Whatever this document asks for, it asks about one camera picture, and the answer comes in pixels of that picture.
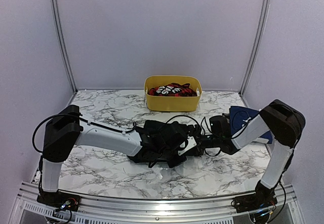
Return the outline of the red black plaid shirt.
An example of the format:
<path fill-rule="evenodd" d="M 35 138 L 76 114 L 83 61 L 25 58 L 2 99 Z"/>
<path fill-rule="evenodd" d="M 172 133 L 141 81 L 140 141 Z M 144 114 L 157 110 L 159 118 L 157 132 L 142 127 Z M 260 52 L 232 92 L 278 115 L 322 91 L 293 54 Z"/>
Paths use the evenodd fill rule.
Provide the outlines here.
<path fill-rule="evenodd" d="M 147 94 L 157 97 L 197 97 L 196 91 L 190 87 L 189 83 L 169 83 L 167 85 L 153 87 Z"/>

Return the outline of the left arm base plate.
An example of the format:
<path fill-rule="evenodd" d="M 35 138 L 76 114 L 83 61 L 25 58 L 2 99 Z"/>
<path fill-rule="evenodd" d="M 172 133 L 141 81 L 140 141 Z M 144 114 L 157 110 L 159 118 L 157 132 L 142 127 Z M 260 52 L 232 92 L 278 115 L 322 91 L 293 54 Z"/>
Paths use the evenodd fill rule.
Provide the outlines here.
<path fill-rule="evenodd" d="M 57 210 L 69 209 L 78 211 L 80 196 L 64 192 L 41 192 L 37 197 L 37 202 L 55 207 Z"/>

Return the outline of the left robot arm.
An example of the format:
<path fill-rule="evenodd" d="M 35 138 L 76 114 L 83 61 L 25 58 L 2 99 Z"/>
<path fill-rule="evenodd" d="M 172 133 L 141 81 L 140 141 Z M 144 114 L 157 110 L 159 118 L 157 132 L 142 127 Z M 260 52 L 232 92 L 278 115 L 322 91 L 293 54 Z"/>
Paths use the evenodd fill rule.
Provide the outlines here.
<path fill-rule="evenodd" d="M 66 107 L 59 114 L 49 116 L 35 128 L 45 126 L 41 153 L 39 193 L 53 206 L 64 202 L 58 190 L 60 171 L 74 146 L 92 146 L 121 152 L 135 162 L 155 165 L 159 160 L 179 157 L 188 146 L 188 134 L 178 122 L 146 121 L 123 129 L 85 119 L 76 105 Z"/>

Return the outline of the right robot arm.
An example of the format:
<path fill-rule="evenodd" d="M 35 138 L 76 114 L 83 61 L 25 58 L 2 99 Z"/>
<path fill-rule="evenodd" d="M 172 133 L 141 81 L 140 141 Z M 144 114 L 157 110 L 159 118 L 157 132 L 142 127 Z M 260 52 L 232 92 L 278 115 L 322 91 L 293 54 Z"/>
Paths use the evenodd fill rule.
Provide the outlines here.
<path fill-rule="evenodd" d="M 194 136 L 199 147 L 219 148 L 233 155 L 253 142 L 273 145 L 268 166 L 251 196 L 251 204 L 261 208 L 288 169 L 294 149 L 306 125 L 304 115 L 280 100 L 261 110 L 231 106 L 227 114 L 211 117 L 208 135 Z"/>

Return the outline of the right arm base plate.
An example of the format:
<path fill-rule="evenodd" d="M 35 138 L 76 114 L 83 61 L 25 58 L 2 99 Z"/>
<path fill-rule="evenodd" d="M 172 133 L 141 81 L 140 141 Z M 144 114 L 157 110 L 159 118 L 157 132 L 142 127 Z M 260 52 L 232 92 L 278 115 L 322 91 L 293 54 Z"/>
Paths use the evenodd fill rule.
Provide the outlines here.
<path fill-rule="evenodd" d="M 237 213 L 263 209 L 276 204 L 277 198 L 275 194 L 266 198 L 257 194 L 242 195 L 235 197 L 231 202 L 231 206 L 236 209 Z"/>

